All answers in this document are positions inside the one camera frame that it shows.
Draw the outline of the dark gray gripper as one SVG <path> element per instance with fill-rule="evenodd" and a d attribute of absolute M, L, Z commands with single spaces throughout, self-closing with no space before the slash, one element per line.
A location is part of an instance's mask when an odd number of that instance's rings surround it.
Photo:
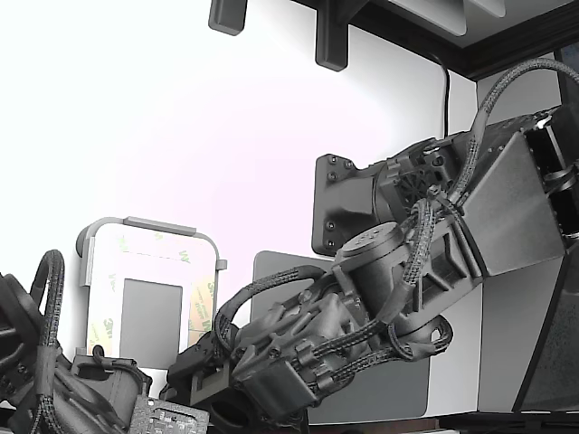
<path fill-rule="evenodd" d="M 252 402 L 233 384 L 232 363 L 217 361 L 211 344 L 195 344 L 169 367 L 160 397 L 207 411 L 217 429 L 257 429 Z"/>

